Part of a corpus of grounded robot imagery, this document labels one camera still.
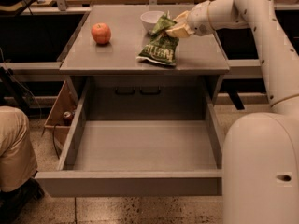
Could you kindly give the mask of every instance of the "person's leg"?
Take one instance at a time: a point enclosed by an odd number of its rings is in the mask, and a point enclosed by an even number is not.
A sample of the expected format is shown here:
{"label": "person's leg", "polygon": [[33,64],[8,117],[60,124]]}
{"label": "person's leg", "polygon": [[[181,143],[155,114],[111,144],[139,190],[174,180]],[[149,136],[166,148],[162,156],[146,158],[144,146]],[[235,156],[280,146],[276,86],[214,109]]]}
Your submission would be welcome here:
{"label": "person's leg", "polygon": [[0,189],[9,192],[24,184],[37,169],[29,120],[17,108],[0,107]]}
{"label": "person's leg", "polygon": [[0,223],[11,223],[42,191],[32,178],[36,168],[28,118],[17,108],[0,106]]}

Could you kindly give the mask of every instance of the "chip bag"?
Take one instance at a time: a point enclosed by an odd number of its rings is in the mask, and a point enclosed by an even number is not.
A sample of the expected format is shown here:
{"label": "chip bag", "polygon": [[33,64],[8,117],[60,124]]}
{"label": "chip bag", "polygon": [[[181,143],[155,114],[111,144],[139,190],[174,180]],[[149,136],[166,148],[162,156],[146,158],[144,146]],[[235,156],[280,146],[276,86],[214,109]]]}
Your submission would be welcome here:
{"label": "chip bag", "polygon": [[137,59],[139,61],[148,60],[153,63],[175,66],[175,53],[179,39],[170,37],[165,31],[175,24],[176,22],[169,19],[167,14],[163,14],[152,30],[150,42],[143,48]]}

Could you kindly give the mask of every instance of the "gray table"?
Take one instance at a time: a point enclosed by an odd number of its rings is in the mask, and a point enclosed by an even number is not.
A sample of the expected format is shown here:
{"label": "gray table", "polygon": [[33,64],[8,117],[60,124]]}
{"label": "gray table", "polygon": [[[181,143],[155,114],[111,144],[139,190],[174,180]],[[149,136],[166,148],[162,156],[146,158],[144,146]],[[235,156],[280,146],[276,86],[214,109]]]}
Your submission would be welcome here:
{"label": "gray table", "polygon": [[[103,74],[198,74],[219,75],[229,67],[214,35],[191,36],[180,39],[176,50],[176,67],[165,68],[140,63],[136,56],[150,42],[140,20],[142,13],[150,9],[170,11],[172,17],[190,10],[192,6],[94,6],[84,23],[61,71],[68,75]],[[112,31],[110,43],[97,45],[91,36],[91,28],[97,22],[105,22]]]}
{"label": "gray table", "polygon": [[[149,9],[94,7],[78,34],[61,67],[81,90],[77,110],[58,171],[36,176],[50,195],[221,194],[224,136],[213,104],[229,67],[213,35],[181,39],[176,67],[138,62],[150,41],[139,17]],[[112,30],[105,46],[91,37],[96,22]]]}

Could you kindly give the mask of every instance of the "drawer handle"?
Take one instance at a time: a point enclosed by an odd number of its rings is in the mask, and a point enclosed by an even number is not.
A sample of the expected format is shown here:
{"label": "drawer handle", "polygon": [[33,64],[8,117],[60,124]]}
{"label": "drawer handle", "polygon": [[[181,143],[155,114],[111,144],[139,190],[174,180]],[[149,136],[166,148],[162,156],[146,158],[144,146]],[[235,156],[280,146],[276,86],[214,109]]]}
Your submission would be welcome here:
{"label": "drawer handle", "polygon": [[119,90],[119,88],[115,88],[115,94],[117,95],[134,95],[135,94],[135,88],[132,87],[130,90],[123,89],[122,91]]}
{"label": "drawer handle", "polygon": [[142,95],[159,95],[161,93],[161,88],[158,87],[156,91],[143,91],[142,88],[140,88],[140,94]]}

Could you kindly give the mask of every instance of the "speckled floor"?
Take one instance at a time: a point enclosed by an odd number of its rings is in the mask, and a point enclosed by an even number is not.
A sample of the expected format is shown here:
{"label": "speckled floor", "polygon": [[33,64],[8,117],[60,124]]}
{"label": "speckled floor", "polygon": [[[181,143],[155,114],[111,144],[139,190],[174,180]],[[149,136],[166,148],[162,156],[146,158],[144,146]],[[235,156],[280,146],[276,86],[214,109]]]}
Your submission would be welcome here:
{"label": "speckled floor", "polygon": [[[226,95],[218,100],[215,110],[225,132],[240,116],[256,111],[269,111],[261,94],[241,97],[245,110],[237,111]],[[44,119],[31,119],[31,139],[40,171],[55,170],[58,158],[52,145],[51,132],[44,134]],[[132,198],[52,198],[47,193],[23,208],[18,224],[221,224],[222,197],[132,197]]]}

